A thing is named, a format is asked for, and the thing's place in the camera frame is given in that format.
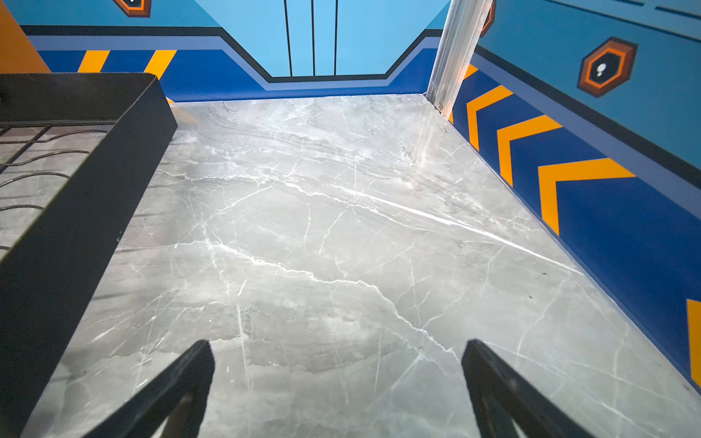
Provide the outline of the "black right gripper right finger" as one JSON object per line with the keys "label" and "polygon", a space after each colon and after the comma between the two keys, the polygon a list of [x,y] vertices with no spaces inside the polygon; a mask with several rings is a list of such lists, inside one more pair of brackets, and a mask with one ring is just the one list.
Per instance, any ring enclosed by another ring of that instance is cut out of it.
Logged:
{"label": "black right gripper right finger", "polygon": [[479,339],[461,360],[482,437],[590,437]]}

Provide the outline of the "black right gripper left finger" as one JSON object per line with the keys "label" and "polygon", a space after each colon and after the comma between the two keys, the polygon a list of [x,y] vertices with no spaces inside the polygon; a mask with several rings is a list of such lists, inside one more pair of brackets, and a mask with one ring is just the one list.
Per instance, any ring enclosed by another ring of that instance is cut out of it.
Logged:
{"label": "black right gripper left finger", "polygon": [[210,343],[200,339],[87,436],[197,437],[214,371]]}

